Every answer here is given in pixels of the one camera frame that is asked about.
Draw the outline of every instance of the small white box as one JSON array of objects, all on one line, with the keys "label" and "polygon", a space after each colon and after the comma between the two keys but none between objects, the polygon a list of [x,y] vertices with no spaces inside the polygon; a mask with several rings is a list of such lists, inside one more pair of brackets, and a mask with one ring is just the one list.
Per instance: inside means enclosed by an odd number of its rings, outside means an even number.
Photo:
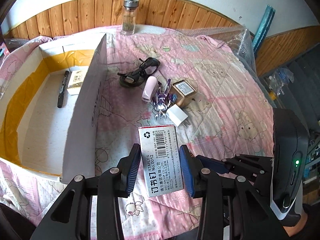
[{"label": "small white box", "polygon": [[139,127],[144,179],[149,197],[183,189],[174,125]]},{"label": "small white box", "polygon": [[85,75],[88,69],[75,70],[71,72],[71,76],[68,83],[68,93],[72,95],[79,95]]}]

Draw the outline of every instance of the white charger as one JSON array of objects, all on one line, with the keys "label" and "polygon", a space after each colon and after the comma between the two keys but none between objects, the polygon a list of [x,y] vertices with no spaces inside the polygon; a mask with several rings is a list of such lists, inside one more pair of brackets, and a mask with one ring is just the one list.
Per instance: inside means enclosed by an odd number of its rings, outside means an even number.
[{"label": "white charger", "polygon": [[179,126],[184,120],[188,118],[188,115],[183,112],[183,110],[176,104],[171,106],[165,114],[176,126]]}]

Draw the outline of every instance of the yellow tape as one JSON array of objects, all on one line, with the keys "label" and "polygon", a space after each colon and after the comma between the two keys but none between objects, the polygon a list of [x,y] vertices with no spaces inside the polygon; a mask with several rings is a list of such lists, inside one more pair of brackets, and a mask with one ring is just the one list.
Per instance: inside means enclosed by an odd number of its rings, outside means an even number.
[{"label": "yellow tape", "polygon": [[[33,170],[21,165],[18,153],[17,129],[28,105],[49,73],[64,70],[75,65],[89,66],[93,54],[94,50],[89,49],[68,51],[47,57],[41,61],[36,71],[25,79],[10,99],[2,122],[0,131],[1,158],[15,163],[22,168]],[[40,172],[57,176],[57,174]]]}]

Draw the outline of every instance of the ribbed blue pad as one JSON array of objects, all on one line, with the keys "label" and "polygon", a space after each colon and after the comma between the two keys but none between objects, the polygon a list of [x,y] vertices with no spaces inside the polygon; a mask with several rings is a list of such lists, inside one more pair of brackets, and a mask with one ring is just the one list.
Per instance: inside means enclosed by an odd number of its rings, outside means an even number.
[{"label": "ribbed blue pad", "polygon": [[140,160],[141,160],[141,151],[136,152],[133,162],[130,168],[130,171],[128,173],[128,178],[127,178],[127,192],[128,195],[133,191],[134,184],[136,183],[136,178],[139,170],[139,165],[140,165]]},{"label": "ribbed blue pad", "polygon": [[186,158],[186,153],[182,146],[180,146],[179,148],[179,158],[180,158],[180,165],[181,165],[184,185],[186,187],[187,192],[189,193],[189,196],[193,197],[195,195],[193,177],[192,177],[191,170]]}]

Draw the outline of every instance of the silver screw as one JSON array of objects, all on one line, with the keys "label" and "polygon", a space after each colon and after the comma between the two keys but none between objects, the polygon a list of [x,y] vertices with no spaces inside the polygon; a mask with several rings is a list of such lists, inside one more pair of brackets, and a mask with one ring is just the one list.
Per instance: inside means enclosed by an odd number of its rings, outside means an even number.
[{"label": "silver screw", "polygon": [[244,176],[238,176],[237,180],[239,182],[245,182],[245,177]]},{"label": "silver screw", "polygon": [[82,175],[77,175],[75,176],[75,182],[79,182],[83,179],[83,176]]},{"label": "silver screw", "polygon": [[210,173],[210,170],[209,170],[208,168],[202,168],[202,169],[201,169],[201,172],[202,172],[203,174],[209,174],[209,173]]},{"label": "silver screw", "polygon": [[112,173],[112,174],[116,174],[118,172],[119,172],[119,169],[117,167],[113,167],[110,169],[110,173]]}]

